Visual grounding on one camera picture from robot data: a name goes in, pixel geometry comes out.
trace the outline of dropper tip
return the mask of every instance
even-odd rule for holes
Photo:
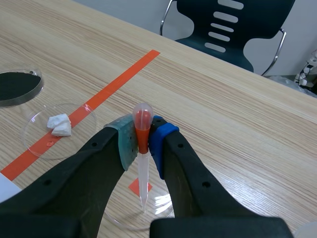
[[[145,208],[147,206],[148,198],[141,198],[141,206],[143,213],[145,212]]]

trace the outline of chair backrest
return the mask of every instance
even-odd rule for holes
[[[272,38],[295,0],[177,0],[177,10],[194,22],[193,35],[243,49],[252,38]]]

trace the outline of petri dish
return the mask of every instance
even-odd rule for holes
[[[311,222],[299,227],[294,238],[317,238],[317,222]]]
[[[142,210],[140,197],[133,192],[131,184],[138,177],[138,164],[135,160],[114,188],[105,210],[105,216],[113,224],[132,231],[150,228],[153,220],[174,217],[171,198],[164,180],[150,158],[148,202],[145,212]]]
[[[70,117],[71,136],[53,136],[52,130],[47,128],[49,117],[59,114],[67,114]],[[96,116],[88,105],[63,103],[43,106],[33,113],[22,129],[21,137],[23,144],[32,154],[44,159],[64,159],[74,155],[94,136],[96,127]]]
[[[0,108],[13,107],[35,98],[43,89],[41,72],[34,67],[0,72]]]

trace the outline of orange dropper bulb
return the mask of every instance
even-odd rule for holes
[[[148,152],[148,140],[151,123],[153,120],[153,109],[147,103],[140,103],[133,109],[133,121],[137,134],[139,152]]]

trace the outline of black powder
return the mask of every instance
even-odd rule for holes
[[[0,74],[0,101],[14,99],[32,91],[41,78],[30,73],[7,72]]]

